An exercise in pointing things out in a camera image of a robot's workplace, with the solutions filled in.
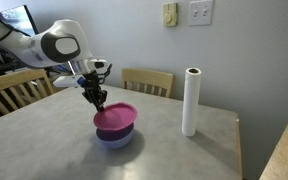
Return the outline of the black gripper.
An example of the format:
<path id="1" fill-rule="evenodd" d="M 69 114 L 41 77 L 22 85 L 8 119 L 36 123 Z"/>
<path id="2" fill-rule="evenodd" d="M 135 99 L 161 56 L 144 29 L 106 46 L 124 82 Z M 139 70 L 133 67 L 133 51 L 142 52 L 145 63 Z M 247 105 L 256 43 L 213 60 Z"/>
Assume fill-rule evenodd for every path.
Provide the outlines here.
<path id="1" fill-rule="evenodd" d="M 105 82 L 105 79 L 96 72 L 85 74 L 84 78 L 85 80 L 82 83 L 83 96 L 90 103 L 99 104 L 97 111 L 103 112 L 105 109 L 103 103 L 106 101 L 107 91 L 103 90 L 100 85 Z"/>

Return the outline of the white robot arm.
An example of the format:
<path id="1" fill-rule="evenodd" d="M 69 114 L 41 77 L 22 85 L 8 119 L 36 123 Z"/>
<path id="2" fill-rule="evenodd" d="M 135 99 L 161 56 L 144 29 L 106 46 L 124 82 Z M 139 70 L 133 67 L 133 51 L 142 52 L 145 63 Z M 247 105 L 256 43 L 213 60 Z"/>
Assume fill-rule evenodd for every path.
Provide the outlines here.
<path id="1" fill-rule="evenodd" d="M 57 20 L 46 31 L 28 36 L 0 20 L 0 46 L 30 68 L 43 69 L 69 63 L 73 74 L 60 76 L 56 87 L 82 87 L 83 96 L 98 112 L 104 110 L 107 91 L 100 85 L 112 65 L 95 59 L 81 25 L 74 20 Z"/>

